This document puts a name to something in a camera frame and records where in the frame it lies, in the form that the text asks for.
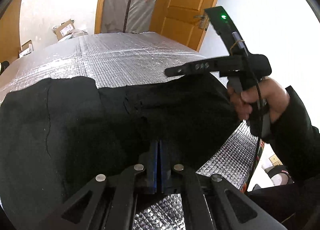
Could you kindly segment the right forearm black sleeve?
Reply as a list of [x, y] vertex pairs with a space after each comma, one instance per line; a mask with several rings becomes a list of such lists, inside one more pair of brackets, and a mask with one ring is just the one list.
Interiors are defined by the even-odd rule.
[[287, 229], [319, 229], [319, 130], [294, 89], [289, 105], [266, 139], [293, 182], [261, 188], [248, 197]]

